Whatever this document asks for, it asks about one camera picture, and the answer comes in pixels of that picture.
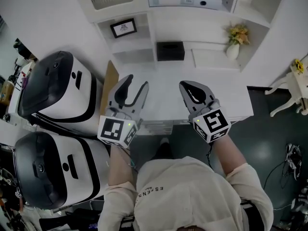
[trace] white wall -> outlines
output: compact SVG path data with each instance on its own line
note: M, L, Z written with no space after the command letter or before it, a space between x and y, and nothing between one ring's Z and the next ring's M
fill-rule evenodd
M272 28L243 70L249 86L267 87L308 52L308 0L282 0Z
M70 51L95 74L105 74L105 46L77 0L0 0L0 14L37 58Z
M13 44L17 37L13 35L7 25L0 32L0 75L8 79L14 74L15 60L19 56Z

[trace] gray floor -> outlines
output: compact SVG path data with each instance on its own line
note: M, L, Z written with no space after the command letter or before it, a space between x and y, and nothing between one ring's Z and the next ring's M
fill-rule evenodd
M249 94L255 115L234 124L229 135L248 163L256 169L261 184L264 184L270 171L284 161L287 143L300 145L304 157L301 178L307 177L308 154L305 150L308 148L306 127L308 117L296 114L295 106L279 112L275 117L269 116L270 111L289 100L290 94L286 92L278 90L272 95L265 96L263 91L250 90ZM161 138L162 136L139 136L134 139L131 144L132 157L138 166L144 164L155 154ZM209 147L191 126L174 126L169 141L176 158L188 155L207 163L206 153ZM212 153L210 158L213 169L222 174L215 153ZM275 209L291 203L301 182L301 180L295 181L291 176L280 181L281 175L282 165L273 171L265 188ZM274 211L274 224L279 222L283 214L287 216L289 210L290 207Z

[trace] white shirt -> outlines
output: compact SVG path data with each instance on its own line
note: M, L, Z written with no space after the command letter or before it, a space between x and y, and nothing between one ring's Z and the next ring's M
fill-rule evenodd
M123 217L135 216L136 231L176 231L198 226L205 231L245 231L248 219L241 199L258 208L265 230L273 223L273 206L256 171L248 164L226 179L201 161L160 159L140 170L136 189L126 182L108 187L100 231L118 231Z

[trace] white desk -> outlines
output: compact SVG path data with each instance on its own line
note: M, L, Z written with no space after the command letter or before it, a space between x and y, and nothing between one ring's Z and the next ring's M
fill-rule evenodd
M159 126L168 127L173 124L183 124L188 119L189 112L184 104L179 90L182 80L192 80L207 85L219 99L221 106L226 108L231 121L243 120L253 116L253 109L246 85L241 73L222 73L220 71L199 70L191 68L176 68L170 64L170 68L139 69L129 72L125 68L119 70L120 79L133 74L134 78L128 90L126 103L132 103L141 85L148 81L150 90L141 111L141 118L146 121L148 131L140 134L167 134L149 131L155 123Z

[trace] flower vase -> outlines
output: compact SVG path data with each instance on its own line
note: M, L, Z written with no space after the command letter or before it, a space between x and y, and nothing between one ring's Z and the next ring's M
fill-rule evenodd
M232 44L228 47L226 54L231 61L234 61L238 57L239 52L240 52L240 45Z

